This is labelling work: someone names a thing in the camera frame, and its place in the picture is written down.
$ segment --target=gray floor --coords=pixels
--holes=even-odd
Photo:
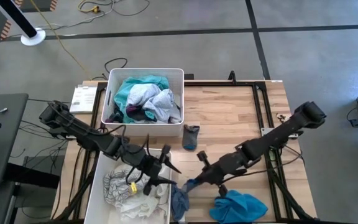
[[[59,34],[100,34],[180,29],[250,28],[244,1],[150,0],[134,17],[115,13]],[[116,5],[123,13],[141,9],[143,0]],[[259,27],[336,26],[358,24],[358,1],[252,0]],[[44,24],[37,13],[25,14]],[[59,0],[50,22],[72,24],[93,15],[76,11],[76,2]],[[10,34],[18,32],[16,27]],[[358,223],[358,128],[346,113],[358,96],[358,30],[261,33],[272,79],[283,80],[292,109],[313,100],[328,115],[317,131],[300,139],[313,199],[320,219]],[[126,57],[128,67],[178,67],[197,79],[225,79],[235,70],[241,79],[263,79],[254,37],[247,34],[197,34],[64,40],[92,71],[104,72],[105,61]],[[112,64],[110,68],[119,67]],[[56,40],[28,48],[19,42],[0,44],[0,93],[27,92],[30,97],[68,101],[75,85],[88,79]],[[28,102],[24,119],[37,122],[44,103]],[[19,133],[12,155],[34,156],[54,140]],[[23,156],[12,158],[21,164]],[[43,211],[34,210],[37,216]],[[16,223],[30,223],[19,214]]]

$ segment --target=black desk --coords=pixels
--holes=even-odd
[[[25,93],[0,95],[0,110],[8,109],[0,114],[0,223],[7,215],[15,182],[56,189],[59,181],[59,176],[8,163],[28,97]]]

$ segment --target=blue towel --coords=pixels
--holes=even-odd
[[[209,215],[219,223],[253,222],[264,216],[267,207],[249,194],[230,190],[225,197],[215,199],[215,207]]]
[[[181,189],[176,184],[171,185],[171,211],[175,221],[179,221],[185,214],[185,211],[189,210],[189,197],[187,193],[196,186],[197,183],[193,179],[187,180]]]
[[[128,117],[126,110],[125,110],[127,98],[128,98],[131,88],[135,84],[149,84],[149,83],[156,84],[161,90],[169,88],[168,80],[165,77],[157,77],[154,75],[148,75],[148,76],[140,77],[140,78],[129,77],[124,80],[124,82],[118,89],[116,95],[114,95],[114,102],[115,102],[115,104],[118,105],[119,110],[124,115],[123,123],[126,123],[126,124],[134,123],[134,120],[132,118]],[[154,119],[154,114],[152,114],[151,112],[146,113],[146,115],[150,119]]]

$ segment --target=wooden tabletop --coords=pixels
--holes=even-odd
[[[280,81],[265,81],[268,98],[274,119],[275,126],[280,125],[276,114],[290,115],[287,96],[284,85]],[[267,127],[267,117],[263,107],[262,94],[260,93],[260,103],[262,107],[265,127]],[[101,103],[98,113],[98,122],[100,122],[103,104]],[[76,117],[86,123],[90,123],[90,114],[76,115]],[[195,152],[188,152],[181,146],[181,137],[158,137],[150,138],[150,147],[161,148],[164,144],[170,144],[172,149],[172,163],[177,167],[182,175],[172,172],[173,179],[182,186],[188,179],[196,177],[203,167],[196,156],[196,153],[204,150],[210,163],[218,160],[226,153],[233,152],[234,146],[248,139],[259,138],[260,130],[257,123],[254,98],[252,89],[244,87],[185,87],[185,124],[199,125],[201,127],[198,135],[198,147]],[[133,143],[143,143],[144,138],[131,138]],[[290,140],[288,146],[300,152],[298,141]],[[58,205],[56,217],[63,211],[69,201],[71,182],[74,176],[73,193],[78,188],[81,174],[84,151],[80,154],[80,159],[76,168],[74,164],[80,147],[76,142],[69,142],[65,161],[62,169],[62,195]],[[294,153],[283,150],[282,161],[286,163],[294,159]],[[248,172],[266,169],[265,162],[262,159],[259,163],[251,167]],[[298,159],[291,164],[283,167],[287,186],[296,201],[303,207],[306,213],[316,217],[314,203],[310,192],[308,179],[305,172],[303,161]],[[254,174],[246,177],[238,177],[225,183],[230,190],[237,190],[241,193],[247,193],[261,200],[267,207],[268,212],[259,221],[275,221],[272,199],[270,196],[269,182],[266,173]],[[282,217],[285,217],[282,195],[277,189],[278,199]],[[85,216],[88,202],[88,192],[84,194],[80,217]],[[218,188],[215,185],[203,184],[189,193],[190,209],[186,212],[186,221],[188,222],[207,222],[213,221],[209,216],[209,209],[213,207],[214,198],[218,196]],[[57,206],[58,193],[56,194],[55,205]]]

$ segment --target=white storage bin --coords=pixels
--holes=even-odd
[[[160,157],[161,150],[160,149],[150,149],[150,154],[155,157]],[[167,155],[170,160],[172,160],[171,152]],[[118,161],[114,161],[103,153],[99,155],[98,165],[96,166],[96,172],[94,175],[94,180],[92,183],[91,195],[89,196],[88,208],[86,209],[85,222],[84,224],[120,224],[120,214],[116,208],[110,204],[108,204],[104,200],[103,195],[103,178],[106,174],[110,173],[117,166],[121,165],[123,162],[119,159]],[[168,175],[162,176],[167,179],[172,179],[172,170],[169,169]],[[170,208],[171,208],[171,187],[168,186],[168,212],[166,216],[166,220],[164,223],[169,223],[170,221]],[[140,223],[138,220],[134,220],[133,223]]]
[[[115,68],[110,71],[109,82],[104,99],[102,122],[111,129],[118,127],[119,123],[107,123],[106,119],[114,111],[114,95],[126,78],[144,77],[155,75],[167,78],[169,86],[174,95],[179,95],[180,99],[180,124],[126,124],[126,136],[179,136],[183,127],[185,110],[185,73],[179,68]]]

